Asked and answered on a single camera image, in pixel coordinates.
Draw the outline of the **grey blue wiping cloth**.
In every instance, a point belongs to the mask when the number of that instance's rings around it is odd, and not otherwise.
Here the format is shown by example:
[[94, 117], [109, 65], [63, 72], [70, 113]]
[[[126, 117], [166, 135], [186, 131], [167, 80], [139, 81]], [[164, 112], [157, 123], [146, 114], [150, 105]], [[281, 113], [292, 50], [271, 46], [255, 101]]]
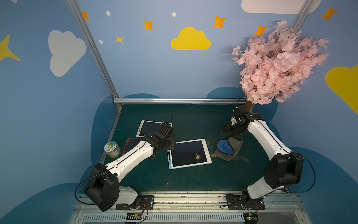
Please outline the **grey blue wiping cloth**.
[[225, 161], [231, 161], [239, 153], [243, 141], [233, 137], [227, 140], [219, 140], [213, 156], [219, 157]]

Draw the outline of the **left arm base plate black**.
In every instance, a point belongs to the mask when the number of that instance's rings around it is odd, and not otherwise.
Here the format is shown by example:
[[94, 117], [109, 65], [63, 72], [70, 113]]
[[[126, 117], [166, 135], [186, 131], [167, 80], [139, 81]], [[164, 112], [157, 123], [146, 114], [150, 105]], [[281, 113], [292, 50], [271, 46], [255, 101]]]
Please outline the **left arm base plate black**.
[[134, 200], [132, 204], [118, 203], [116, 204], [117, 211], [141, 211], [145, 210], [153, 210], [154, 206], [154, 196], [148, 195], [139, 195]]

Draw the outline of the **red framed drawing tablet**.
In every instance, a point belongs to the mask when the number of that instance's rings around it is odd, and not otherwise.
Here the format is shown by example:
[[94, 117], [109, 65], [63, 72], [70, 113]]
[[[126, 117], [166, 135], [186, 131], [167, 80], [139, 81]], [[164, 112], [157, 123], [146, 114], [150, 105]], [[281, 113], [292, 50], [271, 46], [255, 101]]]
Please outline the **red framed drawing tablet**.
[[133, 138], [127, 139], [122, 155], [125, 155], [127, 152], [132, 150], [135, 146], [139, 144], [140, 141], [141, 139], [133, 139]]

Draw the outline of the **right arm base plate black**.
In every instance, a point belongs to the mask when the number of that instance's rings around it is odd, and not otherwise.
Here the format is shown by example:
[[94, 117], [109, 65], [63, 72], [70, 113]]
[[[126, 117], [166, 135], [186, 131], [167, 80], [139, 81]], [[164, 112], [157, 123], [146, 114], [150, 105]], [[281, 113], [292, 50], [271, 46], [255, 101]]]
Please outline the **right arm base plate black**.
[[229, 210], [265, 210], [263, 198], [251, 199], [249, 195], [226, 194]]

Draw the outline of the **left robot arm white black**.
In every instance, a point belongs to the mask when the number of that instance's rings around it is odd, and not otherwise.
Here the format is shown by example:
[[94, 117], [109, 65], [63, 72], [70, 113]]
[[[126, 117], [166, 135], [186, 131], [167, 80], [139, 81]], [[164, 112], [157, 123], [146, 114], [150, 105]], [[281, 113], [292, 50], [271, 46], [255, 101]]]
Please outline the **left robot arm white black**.
[[142, 193], [134, 187], [119, 184], [124, 177], [155, 151], [175, 149], [174, 131], [168, 123], [162, 123], [159, 131], [147, 134], [125, 155], [106, 165], [97, 164], [91, 171], [85, 187], [86, 196], [101, 211], [109, 210], [115, 204], [125, 204], [129, 209], [141, 205]]

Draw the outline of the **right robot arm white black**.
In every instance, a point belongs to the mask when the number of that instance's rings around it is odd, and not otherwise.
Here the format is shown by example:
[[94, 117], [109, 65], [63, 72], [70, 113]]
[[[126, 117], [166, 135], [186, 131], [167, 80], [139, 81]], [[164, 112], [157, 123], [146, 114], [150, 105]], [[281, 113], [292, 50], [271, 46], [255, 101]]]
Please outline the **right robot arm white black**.
[[222, 132], [234, 138], [240, 138], [246, 132], [251, 133], [269, 158], [263, 177], [243, 190], [240, 198], [242, 203], [257, 201], [277, 189], [300, 183], [303, 156], [286, 147], [260, 114], [249, 113], [243, 105], [237, 105], [233, 109], [231, 122], [223, 126]]

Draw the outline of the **white framed drawing tablet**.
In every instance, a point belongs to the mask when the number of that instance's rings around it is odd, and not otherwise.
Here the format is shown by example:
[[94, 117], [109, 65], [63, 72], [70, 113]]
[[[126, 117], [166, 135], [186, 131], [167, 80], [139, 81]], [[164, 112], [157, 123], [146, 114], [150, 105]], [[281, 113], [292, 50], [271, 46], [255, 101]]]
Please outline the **white framed drawing tablet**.
[[142, 138], [148, 134], [160, 132], [162, 122], [142, 120], [136, 133], [136, 137]]

